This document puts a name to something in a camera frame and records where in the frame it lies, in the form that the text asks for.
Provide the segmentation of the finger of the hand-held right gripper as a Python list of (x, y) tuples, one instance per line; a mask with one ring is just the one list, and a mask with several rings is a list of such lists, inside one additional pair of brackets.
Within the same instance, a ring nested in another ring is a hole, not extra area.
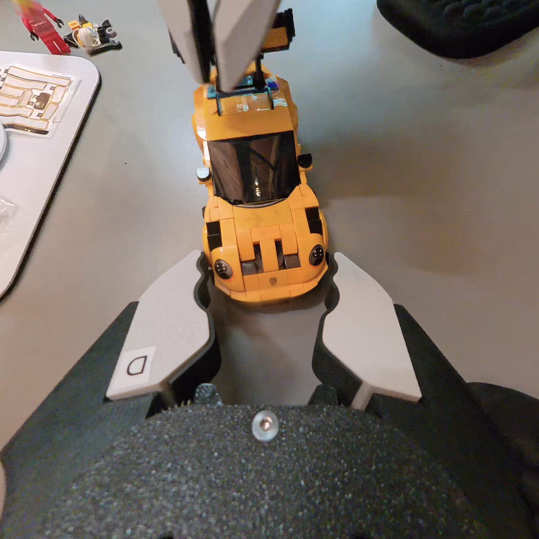
[(173, 51), (199, 84), (210, 80), (212, 31), (206, 1), (157, 1)]
[(218, 89), (232, 91), (259, 54), (280, 1), (218, 1), (213, 41)]

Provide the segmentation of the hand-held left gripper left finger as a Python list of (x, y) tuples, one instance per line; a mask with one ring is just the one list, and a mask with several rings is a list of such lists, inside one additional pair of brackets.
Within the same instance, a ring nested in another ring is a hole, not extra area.
[(111, 401), (158, 392), (166, 406), (192, 401), (211, 382), (221, 357), (207, 282), (206, 258), (193, 251), (142, 294), (106, 397)]

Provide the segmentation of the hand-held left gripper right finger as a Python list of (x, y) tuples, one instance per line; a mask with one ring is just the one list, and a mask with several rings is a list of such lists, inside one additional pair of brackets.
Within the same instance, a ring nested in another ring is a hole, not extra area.
[(416, 403), (422, 394), (393, 300), (344, 254), (329, 256), (329, 288), (313, 372), (340, 404), (363, 410), (380, 394)]

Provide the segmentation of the yellow black lego spoiler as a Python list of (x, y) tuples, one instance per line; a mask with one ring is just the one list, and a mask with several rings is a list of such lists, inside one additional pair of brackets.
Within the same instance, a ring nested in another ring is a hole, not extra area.
[(261, 53), (288, 50), (295, 37), (293, 9), (289, 8), (276, 14), (261, 48)]

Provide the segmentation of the black lego bracket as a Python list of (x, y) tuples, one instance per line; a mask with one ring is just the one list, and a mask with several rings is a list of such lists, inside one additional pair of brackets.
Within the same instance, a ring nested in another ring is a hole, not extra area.
[(256, 57), (254, 64), (255, 64), (255, 71), (252, 74), (253, 78), (253, 86), (257, 93), (264, 93), (266, 92), (267, 84), (266, 84), (266, 75), (262, 69), (261, 61), (264, 57), (264, 54), (261, 52)]

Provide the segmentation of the yellow lego tile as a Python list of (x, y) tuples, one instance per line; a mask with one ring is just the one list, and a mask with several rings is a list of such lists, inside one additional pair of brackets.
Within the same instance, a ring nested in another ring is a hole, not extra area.
[(274, 97), (273, 107), (268, 94), (250, 94), (216, 99), (203, 99), (206, 139), (225, 140), (261, 134), (297, 130), (298, 109), (290, 99)]

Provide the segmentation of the dark transparent lego windshield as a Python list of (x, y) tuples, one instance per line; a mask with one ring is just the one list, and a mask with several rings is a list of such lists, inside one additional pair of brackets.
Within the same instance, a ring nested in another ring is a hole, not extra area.
[(235, 205), (287, 198), (300, 185), (293, 131), (209, 141), (216, 196)]

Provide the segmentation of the yellow lego car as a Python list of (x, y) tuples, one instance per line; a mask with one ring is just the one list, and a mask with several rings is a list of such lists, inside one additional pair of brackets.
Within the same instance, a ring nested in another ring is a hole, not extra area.
[(216, 196), (210, 155), (205, 134), (203, 99), (268, 94), (292, 102), (289, 84), (265, 68), (266, 92), (257, 93), (252, 73), (246, 73), (230, 93), (217, 91), (217, 70), (210, 82), (193, 94), (195, 112), (193, 132), (203, 155), (204, 168), (198, 182), (207, 188), (208, 200), (203, 210), (203, 250), (213, 273), (214, 285), (233, 300), (269, 303), (288, 300), (314, 289), (328, 269), (328, 230), (315, 193), (307, 183), (312, 168), (311, 154), (303, 154), (294, 132), (300, 185), (285, 199), (258, 204), (231, 204)]

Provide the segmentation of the white book stand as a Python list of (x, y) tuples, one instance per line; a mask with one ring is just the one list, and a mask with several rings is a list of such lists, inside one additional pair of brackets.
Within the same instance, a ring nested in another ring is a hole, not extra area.
[(19, 279), (101, 84), (97, 68), (77, 56), (1, 51), (1, 68), (9, 65), (75, 76), (81, 83), (52, 138), (1, 125), (1, 197), (19, 206), (8, 233), (1, 235), (1, 300)]

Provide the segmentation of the person's right forearm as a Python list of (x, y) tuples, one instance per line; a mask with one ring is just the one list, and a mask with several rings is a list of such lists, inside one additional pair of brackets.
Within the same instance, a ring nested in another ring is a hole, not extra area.
[(538, 27), (538, 1), (377, 1), (382, 17), (436, 56), (485, 56)]

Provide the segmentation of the red lego minifigure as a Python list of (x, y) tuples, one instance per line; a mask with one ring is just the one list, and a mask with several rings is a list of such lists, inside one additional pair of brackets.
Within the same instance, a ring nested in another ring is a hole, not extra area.
[(54, 55), (70, 54), (71, 49), (54, 28), (62, 28), (64, 22), (38, 1), (13, 1), (21, 21), (33, 41), (41, 40)]

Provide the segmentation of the lego sticker sheet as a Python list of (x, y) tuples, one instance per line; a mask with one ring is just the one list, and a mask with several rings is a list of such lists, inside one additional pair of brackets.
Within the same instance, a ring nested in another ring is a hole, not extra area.
[(52, 138), (81, 79), (17, 65), (1, 68), (1, 123), (6, 131)]

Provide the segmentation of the plastic bag of lego parts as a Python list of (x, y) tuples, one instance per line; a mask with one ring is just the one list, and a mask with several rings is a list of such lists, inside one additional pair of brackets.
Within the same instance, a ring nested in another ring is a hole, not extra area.
[(18, 209), (17, 204), (1, 197), (1, 235), (8, 233)]

